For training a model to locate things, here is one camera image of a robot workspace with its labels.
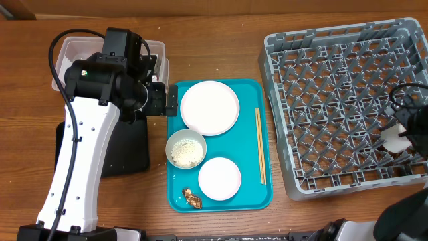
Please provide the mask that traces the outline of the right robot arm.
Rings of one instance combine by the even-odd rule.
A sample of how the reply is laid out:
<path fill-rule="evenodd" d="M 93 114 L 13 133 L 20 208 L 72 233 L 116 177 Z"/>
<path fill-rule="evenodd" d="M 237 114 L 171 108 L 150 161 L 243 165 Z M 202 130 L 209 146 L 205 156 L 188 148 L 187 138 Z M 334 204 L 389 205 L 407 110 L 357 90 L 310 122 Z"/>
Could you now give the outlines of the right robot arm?
<path fill-rule="evenodd" d="M 398 137 L 410 140 L 414 150 L 427 159 L 427 105 L 403 97 L 393 105 L 394 117 L 404 129 Z M 339 219 L 311 234 L 309 240 L 426 240 L 427 189 L 423 189 L 385 209 L 375 222 Z"/>

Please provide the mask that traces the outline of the brown food scrap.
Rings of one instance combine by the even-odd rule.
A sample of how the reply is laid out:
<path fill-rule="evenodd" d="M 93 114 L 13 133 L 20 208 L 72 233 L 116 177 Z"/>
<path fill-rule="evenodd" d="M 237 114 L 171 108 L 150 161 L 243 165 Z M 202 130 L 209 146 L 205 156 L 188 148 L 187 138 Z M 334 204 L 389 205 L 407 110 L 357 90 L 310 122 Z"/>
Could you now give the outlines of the brown food scrap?
<path fill-rule="evenodd" d="M 184 188 L 182 193 L 187 201 L 187 203 L 196 209 L 202 208 L 202 200 L 201 198 L 195 196 L 189 188 Z"/>

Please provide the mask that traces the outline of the wooden chopstick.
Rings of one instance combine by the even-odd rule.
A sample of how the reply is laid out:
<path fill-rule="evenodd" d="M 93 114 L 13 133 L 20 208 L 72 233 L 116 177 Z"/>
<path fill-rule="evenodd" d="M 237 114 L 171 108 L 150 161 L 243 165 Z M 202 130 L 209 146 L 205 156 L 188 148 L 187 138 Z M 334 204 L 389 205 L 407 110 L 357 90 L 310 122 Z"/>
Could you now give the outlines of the wooden chopstick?
<path fill-rule="evenodd" d="M 260 176 L 261 176 L 261 184 L 265 185 L 265 174 L 264 174 L 264 168 L 263 168 L 263 143 L 262 143 L 262 136 L 261 136 L 261 121 L 260 121 L 260 113 L 259 108 L 255 109 L 255 121 L 256 121 L 256 131 L 257 131 L 257 145 L 258 145 L 258 153 L 259 153 L 259 168 L 260 168 Z"/>
<path fill-rule="evenodd" d="M 256 119 L 257 119 L 257 136 L 258 136 L 258 145 L 259 145 L 259 164 L 260 164 L 260 172 L 261 172 L 261 183 L 266 185 L 266 174 L 265 174 L 265 156 L 264 156 L 264 149 L 263 149 L 263 133 L 261 128 L 261 115 L 260 115 L 260 109 L 257 108 L 256 110 Z"/>

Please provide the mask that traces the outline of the cooked rice pile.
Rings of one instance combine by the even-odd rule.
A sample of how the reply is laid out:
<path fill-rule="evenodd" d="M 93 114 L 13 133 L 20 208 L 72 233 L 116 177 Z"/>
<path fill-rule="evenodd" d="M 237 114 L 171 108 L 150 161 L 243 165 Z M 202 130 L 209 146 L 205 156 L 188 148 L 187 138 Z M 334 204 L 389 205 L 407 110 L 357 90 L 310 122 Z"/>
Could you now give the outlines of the cooked rice pile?
<path fill-rule="evenodd" d="M 171 157 L 176 166 L 195 167 L 203 160 L 203 146 L 194 139 L 181 139 L 173 145 Z"/>

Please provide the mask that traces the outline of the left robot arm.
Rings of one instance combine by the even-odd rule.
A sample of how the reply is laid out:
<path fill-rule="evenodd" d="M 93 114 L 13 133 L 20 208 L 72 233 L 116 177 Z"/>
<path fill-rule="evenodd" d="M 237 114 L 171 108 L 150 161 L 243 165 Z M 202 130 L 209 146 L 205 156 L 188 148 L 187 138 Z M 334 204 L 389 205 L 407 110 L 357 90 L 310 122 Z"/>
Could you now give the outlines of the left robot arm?
<path fill-rule="evenodd" d="M 66 104 L 62 145 L 49 196 L 37 223 L 21 226 L 18 240 L 144 240 L 143 231 L 97 225 L 98 188 L 110 138 L 121 112 L 175 116 L 167 101 L 152 105 L 165 85 L 152 83 L 152 56 L 95 53 L 55 78 Z"/>

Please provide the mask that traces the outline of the white cup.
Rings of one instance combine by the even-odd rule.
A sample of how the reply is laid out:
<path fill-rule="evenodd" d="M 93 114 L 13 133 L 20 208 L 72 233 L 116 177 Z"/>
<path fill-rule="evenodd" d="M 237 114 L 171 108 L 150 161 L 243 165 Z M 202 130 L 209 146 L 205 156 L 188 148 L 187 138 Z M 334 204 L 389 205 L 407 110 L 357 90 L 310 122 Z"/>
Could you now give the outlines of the white cup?
<path fill-rule="evenodd" d="M 399 136 L 404 131 L 405 128 L 400 123 L 381 131 L 381 140 L 384 141 L 383 147 L 392 153 L 399 153 L 410 147 L 412 145 L 410 140 Z"/>

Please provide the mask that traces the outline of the small white bowl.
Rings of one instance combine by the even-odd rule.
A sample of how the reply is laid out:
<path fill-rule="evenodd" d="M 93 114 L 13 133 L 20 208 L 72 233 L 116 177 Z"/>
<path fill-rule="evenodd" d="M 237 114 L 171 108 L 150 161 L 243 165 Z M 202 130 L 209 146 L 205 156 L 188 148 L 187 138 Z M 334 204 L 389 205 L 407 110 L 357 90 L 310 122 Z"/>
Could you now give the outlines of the small white bowl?
<path fill-rule="evenodd" d="M 209 199 L 225 201 L 239 191 L 241 172 L 230 159 L 212 158 L 200 168 L 198 184 L 203 194 Z"/>

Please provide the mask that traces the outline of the grey bowl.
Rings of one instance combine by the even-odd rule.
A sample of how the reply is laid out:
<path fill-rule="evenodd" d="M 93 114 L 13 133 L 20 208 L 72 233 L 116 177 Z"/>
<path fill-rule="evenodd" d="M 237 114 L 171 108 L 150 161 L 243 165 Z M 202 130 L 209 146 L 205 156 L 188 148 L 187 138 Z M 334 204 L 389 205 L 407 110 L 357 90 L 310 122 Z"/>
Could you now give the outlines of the grey bowl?
<path fill-rule="evenodd" d="M 206 156 L 206 154 L 207 154 L 207 144 L 206 144 L 206 141 L 205 141 L 205 139 L 204 139 L 204 137 L 202 136 L 202 135 L 200 135 L 198 132 L 196 132 L 196 131 L 193 131 L 193 130 L 191 130 L 191 129 L 182 129 L 182 130 L 179 130 L 179 131 L 177 131 L 177 132 L 175 132 L 175 133 L 173 133 L 170 137 L 169 137 L 169 139 L 167 140 L 167 143 L 166 143 L 166 147 L 165 147 L 165 154 L 166 154 L 166 156 L 167 156 L 167 159 L 168 159 L 168 161 L 173 165 L 173 166 L 175 166 L 175 167 L 178 167 L 179 169 L 192 169 L 192 168 L 181 168 L 181 167 L 179 167 L 179 166 L 176 166 L 175 165 L 175 163 L 173 162 L 173 160 L 172 160 L 172 157 L 171 157 L 171 150 L 172 150 L 172 148 L 173 148 L 173 145 L 177 142 L 177 141 L 179 141 L 179 140 L 181 140 L 181 139 L 194 139 L 194 140 L 196 140 L 196 141 L 198 141 L 198 142 L 200 142 L 200 144 L 202 144 L 202 146 L 203 146 L 203 150 L 204 150 L 204 157 L 203 157 L 203 160 L 204 160 L 204 158 L 205 158 L 205 156 Z"/>

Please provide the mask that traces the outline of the large white plate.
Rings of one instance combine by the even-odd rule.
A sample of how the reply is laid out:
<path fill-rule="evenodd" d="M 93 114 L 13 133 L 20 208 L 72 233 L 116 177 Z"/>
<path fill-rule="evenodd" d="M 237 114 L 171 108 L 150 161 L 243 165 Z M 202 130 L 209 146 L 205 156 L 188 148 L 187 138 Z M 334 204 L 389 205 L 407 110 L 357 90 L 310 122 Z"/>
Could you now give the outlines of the large white plate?
<path fill-rule="evenodd" d="M 227 132 L 237 122 L 240 103 L 228 85 L 202 81 L 190 87 L 180 101 L 180 114 L 186 126 L 204 136 Z"/>

